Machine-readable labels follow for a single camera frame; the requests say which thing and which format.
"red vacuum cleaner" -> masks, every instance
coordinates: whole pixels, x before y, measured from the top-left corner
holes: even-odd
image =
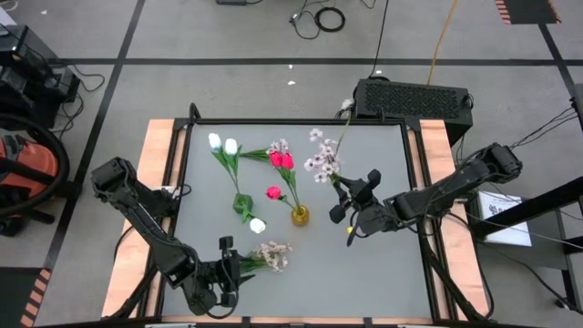
[[[76,197],[80,184],[67,181],[69,158],[63,144],[35,121],[0,114],[0,128],[24,130],[0,137],[0,235],[15,236],[29,220],[46,224],[55,217],[36,207],[53,197]]]

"gold vase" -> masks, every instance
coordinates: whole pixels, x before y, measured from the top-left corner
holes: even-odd
[[[298,209],[291,211],[291,222],[298,227],[304,226],[310,221],[310,211],[308,208],[303,205],[300,205],[300,208],[302,212],[298,212]]]

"red tulip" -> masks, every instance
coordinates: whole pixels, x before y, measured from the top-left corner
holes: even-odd
[[[275,167],[275,168],[279,168],[281,166],[281,162],[283,160],[283,157],[281,156],[279,151],[273,151],[270,154],[270,160],[271,160],[271,164]]]
[[[277,200],[281,196],[281,189],[277,186],[267,188],[267,197],[270,200]]]
[[[281,164],[285,169],[293,169],[293,157],[292,154],[286,153],[283,154],[283,159],[281,160]]]

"gray table surface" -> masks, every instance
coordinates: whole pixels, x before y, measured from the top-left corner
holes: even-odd
[[[337,139],[343,126],[318,127],[325,138]],[[314,172],[303,162],[318,152],[308,132],[311,126],[196,125],[192,132],[186,183],[192,187],[181,202],[175,236],[190,244],[202,261],[220,257],[219,237],[232,235],[241,254],[262,242],[290,243],[290,264],[283,273],[257,272],[240,287],[240,301],[233,315],[262,317],[416,317],[429,318],[429,304],[417,236],[410,231],[377,233],[346,247],[348,218],[336,225],[329,209],[337,195],[329,184],[316,184]],[[292,225],[290,208],[268,200],[272,185],[287,187],[267,163],[240,160],[240,189],[250,194],[253,212],[267,222],[256,234],[241,225],[231,208],[235,189],[210,154],[208,134],[235,138],[243,149],[269,146],[286,138],[295,158],[300,201],[310,209],[310,223]],[[340,150],[343,175],[364,178],[370,169],[383,173],[375,194],[381,200],[410,189],[403,138],[398,126],[350,126]],[[214,308],[217,314],[225,309]],[[163,315],[192,315],[182,290],[165,288]]]

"yellow cable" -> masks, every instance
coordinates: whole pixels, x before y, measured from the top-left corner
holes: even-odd
[[[452,3],[452,8],[449,10],[449,15],[447,15],[447,19],[445,20],[444,30],[441,31],[441,35],[439,36],[439,41],[437,41],[437,46],[435,47],[434,59],[431,61],[431,69],[429,69],[429,77],[427,78],[427,85],[428,86],[431,84],[431,77],[434,74],[435,61],[437,59],[437,52],[439,51],[439,46],[441,45],[441,42],[444,40],[445,31],[447,31],[447,27],[449,26],[449,22],[452,21],[452,16],[454,15],[454,11],[455,11],[456,7],[457,7],[457,0],[454,0],[454,2]]]

